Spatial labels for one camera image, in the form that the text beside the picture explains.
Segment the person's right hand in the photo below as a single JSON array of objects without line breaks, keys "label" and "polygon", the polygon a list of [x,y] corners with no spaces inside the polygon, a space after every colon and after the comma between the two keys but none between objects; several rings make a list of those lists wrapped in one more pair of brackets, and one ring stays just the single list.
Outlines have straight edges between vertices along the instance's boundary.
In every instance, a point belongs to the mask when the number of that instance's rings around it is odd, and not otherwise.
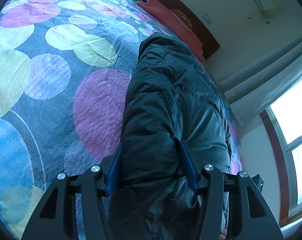
[{"label": "person's right hand", "polygon": [[219,235],[219,240],[226,240],[226,236],[227,236],[227,229],[224,229],[222,231],[222,233]]}]

